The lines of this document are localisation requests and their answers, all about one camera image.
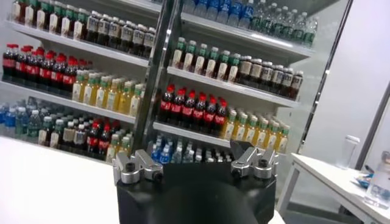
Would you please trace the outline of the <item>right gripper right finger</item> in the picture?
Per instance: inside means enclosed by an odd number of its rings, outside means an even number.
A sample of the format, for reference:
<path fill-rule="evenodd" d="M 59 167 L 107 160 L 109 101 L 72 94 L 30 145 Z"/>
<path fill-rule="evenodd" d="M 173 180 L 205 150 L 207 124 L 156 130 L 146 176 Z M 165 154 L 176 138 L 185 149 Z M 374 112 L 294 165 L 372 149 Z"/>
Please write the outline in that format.
<path fill-rule="evenodd" d="M 278 154 L 273 149 L 261 149 L 245 141 L 230 141 L 234 160 L 230 171 L 234 179 L 242 179 L 249 174 L 255 178 L 268 180 L 277 176 Z"/>

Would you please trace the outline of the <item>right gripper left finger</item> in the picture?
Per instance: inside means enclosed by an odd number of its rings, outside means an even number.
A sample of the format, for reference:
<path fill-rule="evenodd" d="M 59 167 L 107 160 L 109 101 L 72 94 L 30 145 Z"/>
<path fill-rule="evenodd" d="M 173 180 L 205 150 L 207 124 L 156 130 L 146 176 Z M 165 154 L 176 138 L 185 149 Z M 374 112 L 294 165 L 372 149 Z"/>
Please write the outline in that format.
<path fill-rule="evenodd" d="M 137 150 L 128 157 L 125 151 L 118 152 L 113 159 L 113 176 L 115 185 L 138 183 L 142 178 L 161 183 L 164 177 L 163 166 L 156 163 L 145 150 Z"/>

